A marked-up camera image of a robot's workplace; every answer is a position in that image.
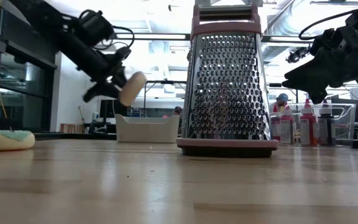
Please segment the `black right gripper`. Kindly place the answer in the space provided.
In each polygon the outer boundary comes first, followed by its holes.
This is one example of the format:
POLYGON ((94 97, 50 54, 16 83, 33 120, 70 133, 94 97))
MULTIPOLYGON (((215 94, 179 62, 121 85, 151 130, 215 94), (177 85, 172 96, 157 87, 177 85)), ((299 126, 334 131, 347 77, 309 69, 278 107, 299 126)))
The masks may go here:
POLYGON ((358 83, 358 33, 353 28, 328 29, 313 41, 314 59, 287 72, 283 86, 307 92, 313 104, 328 95, 323 86, 301 85, 307 81, 331 86, 358 83))

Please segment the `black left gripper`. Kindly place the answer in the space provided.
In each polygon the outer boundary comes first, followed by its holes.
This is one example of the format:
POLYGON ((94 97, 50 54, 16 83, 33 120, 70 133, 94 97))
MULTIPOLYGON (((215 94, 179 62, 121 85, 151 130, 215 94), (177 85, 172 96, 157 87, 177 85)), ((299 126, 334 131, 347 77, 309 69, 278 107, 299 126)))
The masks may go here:
POLYGON ((118 99, 120 90, 127 83, 125 66, 123 66, 122 61, 128 58, 131 49, 129 47, 121 47, 113 54, 104 54, 100 50, 97 50, 96 53, 106 65, 102 66, 99 72, 91 77, 91 82, 99 83, 96 83, 83 95, 83 101, 89 102, 97 96, 118 99), (106 81, 109 77, 111 77, 113 83, 102 82, 106 81))

